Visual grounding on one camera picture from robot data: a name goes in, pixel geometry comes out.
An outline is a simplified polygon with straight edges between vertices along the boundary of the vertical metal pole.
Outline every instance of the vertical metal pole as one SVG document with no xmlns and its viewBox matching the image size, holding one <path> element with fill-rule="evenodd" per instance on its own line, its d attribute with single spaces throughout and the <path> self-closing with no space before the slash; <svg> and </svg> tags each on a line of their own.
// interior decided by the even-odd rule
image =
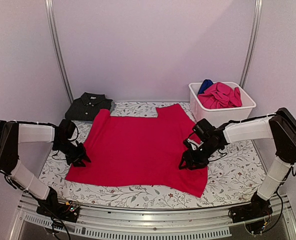
<svg viewBox="0 0 296 240">
<path fill-rule="evenodd" d="M 66 91 L 68 100 L 71 103 L 73 103 L 74 97 L 73 93 L 68 81 L 67 77 L 67 72 L 65 69 L 65 64 L 64 64 L 64 59 L 62 56 L 62 51 L 60 48 L 59 44 L 59 39 L 58 39 L 58 32 L 56 28 L 56 21 L 55 21 L 55 14 L 54 14 L 54 7 L 53 7 L 53 0 L 45 0 L 45 5 L 46 5 L 46 11 L 47 11 L 47 16 L 48 16 L 48 23 L 49 23 L 49 28 L 50 28 L 50 33 L 52 37 L 52 43 L 54 47 L 54 51 L 56 54 L 60 74 L 61 74 L 61 79 L 63 82 L 64 89 Z"/>
<path fill-rule="evenodd" d="M 256 0 L 255 7 L 254 7 L 253 22 L 252 22 L 252 29 L 251 29 L 249 46 L 248 46 L 248 52 L 247 52 L 244 66 L 243 66 L 242 75 L 241 75 L 240 84 L 239 84 L 242 88 L 245 87 L 247 75 L 249 72 L 250 64 L 251 64 L 254 49 L 255 49 L 255 43 L 256 43 L 256 39 L 257 39 L 257 35 L 258 35 L 260 18 L 262 15 L 262 6 L 263 6 L 263 0 Z"/>
</svg>

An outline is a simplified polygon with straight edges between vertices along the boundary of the black shirt collar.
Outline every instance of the black shirt collar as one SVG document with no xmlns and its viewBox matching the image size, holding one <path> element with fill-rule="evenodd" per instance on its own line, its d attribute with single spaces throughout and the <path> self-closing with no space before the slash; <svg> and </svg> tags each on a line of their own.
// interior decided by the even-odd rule
<svg viewBox="0 0 296 240">
<path fill-rule="evenodd" d="M 82 100 L 83 105 L 87 105 L 89 103 L 95 105 L 106 99 L 104 94 L 92 94 L 88 92 L 84 92 L 80 98 Z"/>
</svg>

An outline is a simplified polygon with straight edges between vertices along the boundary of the floral tablecloth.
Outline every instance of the floral tablecloth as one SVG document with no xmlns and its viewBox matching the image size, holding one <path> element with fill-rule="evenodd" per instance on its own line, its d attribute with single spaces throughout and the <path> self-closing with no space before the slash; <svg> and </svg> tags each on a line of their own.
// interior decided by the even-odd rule
<svg viewBox="0 0 296 240">
<path fill-rule="evenodd" d="M 117 102 L 112 116 L 157 117 L 156 107 L 173 102 Z M 180 105 L 195 121 L 189 103 Z M 91 124 L 75 122 L 79 129 L 79 142 L 84 142 Z M 248 202 L 262 183 L 265 172 L 251 141 L 226 146 L 228 154 L 208 165 L 208 183 L 201 198 L 162 185 L 132 185 L 105 187 L 66 181 L 69 167 L 64 155 L 50 152 L 39 179 L 54 188 L 58 197 L 80 203 L 144 209 L 179 209 L 215 207 Z"/>
</svg>

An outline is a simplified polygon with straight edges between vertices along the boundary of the pink cloth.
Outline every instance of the pink cloth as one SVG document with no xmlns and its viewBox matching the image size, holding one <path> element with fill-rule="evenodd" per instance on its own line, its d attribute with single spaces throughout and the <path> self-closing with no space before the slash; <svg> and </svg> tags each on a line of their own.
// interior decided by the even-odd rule
<svg viewBox="0 0 296 240">
<path fill-rule="evenodd" d="M 236 108 L 243 105 L 239 88 L 235 87 L 233 90 L 222 82 L 208 87 L 203 94 L 198 95 L 198 99 L 207 109 Z"/>
<path fill-rule="evenodd" d="M 158 117 L 95 117 L 84 143 L 91 162 L 71 165 L 66 180 L 99 186 L 165 185 L 201 197 L 207 167 L 179 170 L 184 139 L 195 123 L 179 104 L 156 108 Z"/>
</svg>

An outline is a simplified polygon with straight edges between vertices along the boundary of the black polo shirt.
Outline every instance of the black polo shirt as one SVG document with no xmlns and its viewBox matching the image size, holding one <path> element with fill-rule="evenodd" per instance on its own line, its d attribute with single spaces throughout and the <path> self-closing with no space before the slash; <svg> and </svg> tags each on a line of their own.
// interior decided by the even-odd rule
<svg viewBox="0 0 296 240">
<path fill-rule="evenodd" d="M 85 92 L 80 98 L 73 100 L 64 115 L 68 120 L 93 121 L 100 109 L 110 109 L 112 99 L 106 99 L 104 94 Z"/>
</svg>

